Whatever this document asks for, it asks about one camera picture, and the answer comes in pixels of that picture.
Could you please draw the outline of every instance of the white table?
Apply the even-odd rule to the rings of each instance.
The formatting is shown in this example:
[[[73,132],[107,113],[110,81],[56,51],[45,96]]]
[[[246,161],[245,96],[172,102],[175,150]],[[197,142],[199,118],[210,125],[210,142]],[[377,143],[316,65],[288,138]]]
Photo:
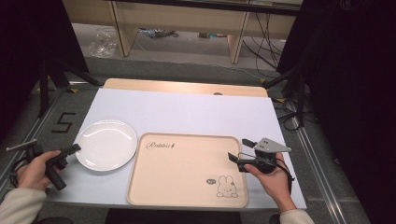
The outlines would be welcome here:
[[[139,83],[133,80],[122,81],[122,83],[125,82]],[[207,87],[207,84],[195,85],[202,85],[203,89]],[[230,86],[230,88],[249,89],[249,87],[236,86]],[[80,130],[84,130],[99,120],[118,119],[129,124],[138,138],[144,133],[191,133],[233,136],[240,141],[242,138],[259,141],[267,137],[284,143],[270,98],[180,93],[175,92],[174,89],[171,91],[100,89]],[[254,155],[252,148],[242,146],[242,151]],[[284,153],[283,156],[292,176],[296,176],[289,153]],[[68,157],[67,161],[69,165],[61,172],[61,177],[67,187],[61,191],[51,190],[49,202],[113,208],[172,209],[172,207],[142,207],[128,203],[126,193],[134,167],[134,157],[121,168],[108,172],[87,169],[79,163],[75,155]],[[254,211],[277,208],[256,177],[246,174],[246,181],[248,202],[244,208],[210,209]],[[306,208],[298,178],[293,181],[291,196],[298,208]],[[209,208],[182,209],[206,210]]]

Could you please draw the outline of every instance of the white sleeve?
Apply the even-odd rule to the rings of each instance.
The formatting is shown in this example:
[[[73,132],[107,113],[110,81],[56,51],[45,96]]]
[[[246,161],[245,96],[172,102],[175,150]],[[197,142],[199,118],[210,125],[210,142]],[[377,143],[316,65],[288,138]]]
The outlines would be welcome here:
[[[312,218],[301,209],[289,210],[280,214],[281,224],[314,224]]]
[[[1,224],[31,224],[47,195],[38,189],[14,189],[0,205]]]

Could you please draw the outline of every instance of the white plate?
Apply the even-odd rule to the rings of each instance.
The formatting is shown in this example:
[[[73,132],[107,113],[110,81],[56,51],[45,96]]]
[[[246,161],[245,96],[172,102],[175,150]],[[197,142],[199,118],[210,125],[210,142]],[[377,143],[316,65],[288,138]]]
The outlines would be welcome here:
[[[79,162],[94,171],[110,171],[128,162],[137,147],[134,130],[118,120],[95,122],[78,134]]]

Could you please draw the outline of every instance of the hand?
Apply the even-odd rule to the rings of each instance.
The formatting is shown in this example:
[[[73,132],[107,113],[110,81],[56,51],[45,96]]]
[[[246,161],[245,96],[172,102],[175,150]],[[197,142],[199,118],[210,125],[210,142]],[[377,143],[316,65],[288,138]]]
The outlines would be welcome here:
[[[46,161],[58,156],[60,150],[49,151],[34,158],[28,165],[21,167],[18,171],[18,188],[45,190],[50,180],[45,176]]]
[[[280,152],[276,153],[276,157],[283,160],[283,155]],[[265,192],[267,192],[267,194],[276,202],[280,212],[296,209],[296,206],[290,197],[288,176],[284,171],[279,167],[276,167],[271,174],[263,174],[256,167],[250,164],[246,164],[244,167],[259,179]]]

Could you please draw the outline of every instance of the cartoon bunny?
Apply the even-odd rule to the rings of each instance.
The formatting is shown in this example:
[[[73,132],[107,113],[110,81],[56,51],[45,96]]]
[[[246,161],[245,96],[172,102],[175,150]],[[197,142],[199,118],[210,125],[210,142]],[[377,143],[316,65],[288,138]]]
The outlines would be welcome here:
[[[236,193],[236,186],[233,182],[233,177],[228,175],[222,175],[219,178],[219,187],[218,187],[218,197],[222,198],[236,198],[238,194]]]

